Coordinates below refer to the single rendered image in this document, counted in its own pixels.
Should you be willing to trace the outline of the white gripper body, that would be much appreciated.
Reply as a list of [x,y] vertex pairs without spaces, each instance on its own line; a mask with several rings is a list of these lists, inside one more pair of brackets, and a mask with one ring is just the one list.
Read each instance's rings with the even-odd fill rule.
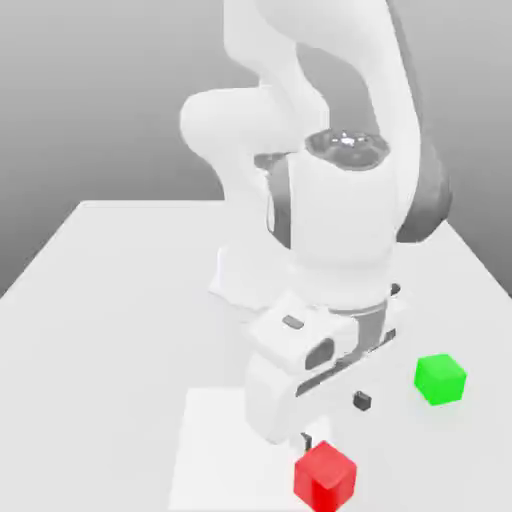
[[333,415],[364,386],[365,372],[397,337],[387,328],[379,343],[361,354],[327,362],[323,369],[290,371],[255,351],[245,378],[245,418],[271,444],[282,444]]

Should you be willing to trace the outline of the small red cube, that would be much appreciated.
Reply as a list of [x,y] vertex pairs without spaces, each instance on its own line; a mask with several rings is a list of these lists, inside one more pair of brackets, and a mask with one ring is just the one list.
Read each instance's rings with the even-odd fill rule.
[[314,512],[337,512],[354,494],[357,465],[326,441],[295,463],[293,491]]

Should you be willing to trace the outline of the small green cube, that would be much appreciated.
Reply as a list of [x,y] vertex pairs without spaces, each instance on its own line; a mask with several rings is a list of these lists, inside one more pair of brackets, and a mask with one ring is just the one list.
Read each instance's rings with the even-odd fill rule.
[[467,372],[449,354],[434,354],[418,359],[414,386],[431,406],[462,399]]

